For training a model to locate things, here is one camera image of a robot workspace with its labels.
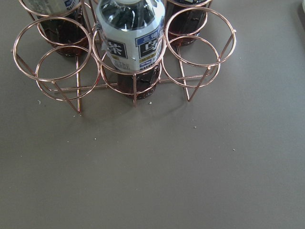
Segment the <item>dark tea bottle middle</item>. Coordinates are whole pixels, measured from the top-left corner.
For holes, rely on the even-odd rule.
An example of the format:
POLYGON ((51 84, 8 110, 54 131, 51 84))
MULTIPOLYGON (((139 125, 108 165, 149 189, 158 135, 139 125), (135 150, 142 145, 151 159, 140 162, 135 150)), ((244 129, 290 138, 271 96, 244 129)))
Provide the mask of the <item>dark tea bottle middle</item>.
MULTIPOLYGON (((168 0, 165 8, 164 24, 177 12, 190 7, 209 7, 210 0, 168 0)), ((190 34, 198 36, 199 29, 207 20, 207 12, 203 10, 188 10, 177 15, 170 23, 168 29, 168 39, 172 40, 179 36, 190 34)))

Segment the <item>dark tea bottle near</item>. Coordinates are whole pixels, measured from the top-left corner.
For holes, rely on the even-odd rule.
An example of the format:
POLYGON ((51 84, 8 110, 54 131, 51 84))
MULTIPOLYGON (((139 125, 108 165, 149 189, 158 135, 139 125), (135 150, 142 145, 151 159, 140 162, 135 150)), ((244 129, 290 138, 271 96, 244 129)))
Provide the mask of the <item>dark tea bottle near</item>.
POLYGON ((118 89, 132 98, 150 96, 160 73, 165 7, 160 0, 101 0, 96 16, 102 28, 105 50, 117 76, 118 89))

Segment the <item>dark tea bottle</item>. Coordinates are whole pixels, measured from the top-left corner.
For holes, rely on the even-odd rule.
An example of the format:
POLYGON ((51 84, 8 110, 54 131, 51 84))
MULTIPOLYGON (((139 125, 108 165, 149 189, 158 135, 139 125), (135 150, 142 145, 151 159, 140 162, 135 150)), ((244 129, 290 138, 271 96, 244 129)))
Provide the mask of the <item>dark tea bottle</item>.
POLYGON ((117 76, 118 89, 132 98, 150 96, 160 73, 165 7, 160 0, 101 0, 96 16, 102 28, 105 50, 117 76))
MULTIPOLYGON (((80 0, 25 0, 24 2, 26 7, 34 12, 55 16, 69 12, 77 6, 80 0)), ((65 17, 75 20, 86 28, 81 6, 71 11, 65 17)), ((64 44, 73 43, 73 45, 88 47, 88 39, 83 30, 70 21, 61 19, 45 20, 41 22, 41 26, 46 37, 52 42, 64 44)), ((56 52, 64 56, 73 57, 82 55, 84 50, 71 47, 58 49, 56 52)))
MULTIPOLYGON (((164 24, 177 12, 190 7, 209 7, 210 0, 168 0, 165 8, 164 24)), ((177 15, 170 23, 168 29, 168 39, 172 40, 179 36, 190 34, 198 36, 199 29, 207 20, 207 12, 203 10, 188 10, 177 15)))

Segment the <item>cream rabbit tray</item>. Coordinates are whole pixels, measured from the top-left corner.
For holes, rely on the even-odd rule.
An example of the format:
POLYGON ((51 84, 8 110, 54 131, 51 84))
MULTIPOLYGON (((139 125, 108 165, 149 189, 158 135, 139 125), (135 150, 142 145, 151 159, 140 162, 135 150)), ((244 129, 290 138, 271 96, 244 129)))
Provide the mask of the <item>cream rabbit tray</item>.
POLYGON ((305 0, 301 0, 300 9, 302 13, 305 13, 305 0))

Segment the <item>dark tea bottle far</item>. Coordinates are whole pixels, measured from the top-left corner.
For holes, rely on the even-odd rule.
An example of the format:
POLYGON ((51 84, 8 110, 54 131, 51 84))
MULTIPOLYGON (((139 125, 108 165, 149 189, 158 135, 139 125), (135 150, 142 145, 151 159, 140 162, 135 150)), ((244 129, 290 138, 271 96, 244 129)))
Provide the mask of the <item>dark tea bottle far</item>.
MULTIPOLYGON (((77 6, 80 0, 25 0, 24 2, 26 7, 34 12, 55 16, 69 12, 77 6)), ((86 28, 81 6, 71 11, 65 17, 75 20, 86 28)), ((73 43, 73 45, 88 47, 88 39, 83 30, 70 21, 61 19, 45 20, 41 22, 41 26, 46 37, 52 42, 64 44, 73 43)), ((73 57, 82 55, 84 50, 71 47, 58 49, 56 52, 64 56, 73 57)))

